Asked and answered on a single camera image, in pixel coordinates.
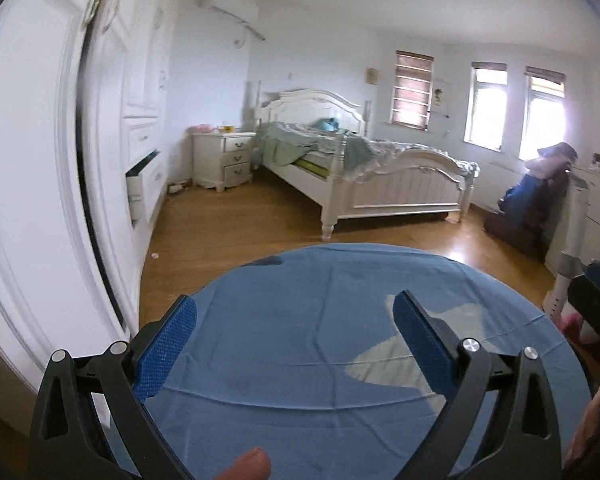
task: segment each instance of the small picture frame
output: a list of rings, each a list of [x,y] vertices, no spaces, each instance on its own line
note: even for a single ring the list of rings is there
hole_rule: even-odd
[[[380,73],[377,68],[367,68],[365,73],[365,81],[368,85],[377,85],[380,79]]]
[[[451,85],[441,79],[433,80],[431,91],[431,111],[448,117],[448,102],[450,98]]]

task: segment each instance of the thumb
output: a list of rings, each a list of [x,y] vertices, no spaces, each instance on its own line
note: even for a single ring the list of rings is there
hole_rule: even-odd
[[[234,462],[216,480],[267,480],[271,475],[271,460],[259,447],[253,448]]]

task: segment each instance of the pink item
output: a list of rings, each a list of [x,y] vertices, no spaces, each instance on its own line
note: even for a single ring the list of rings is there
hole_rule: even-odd
[[[198,124],[189,128],[189,131],[194,134],[210,134],[213,130],[211,124]]]

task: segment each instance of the open drawer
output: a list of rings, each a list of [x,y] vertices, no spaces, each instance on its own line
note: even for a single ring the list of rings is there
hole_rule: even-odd
[[[131,220],[149,221],[167,182],[166,157],[153,152],[126,174]]]

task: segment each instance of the white nightstand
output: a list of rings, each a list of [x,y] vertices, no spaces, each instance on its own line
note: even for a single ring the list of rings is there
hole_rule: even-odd
[[[217,192],[227,187],[250,182],[253,132],[232,134],[193,134],[193,183],[215,187]]]

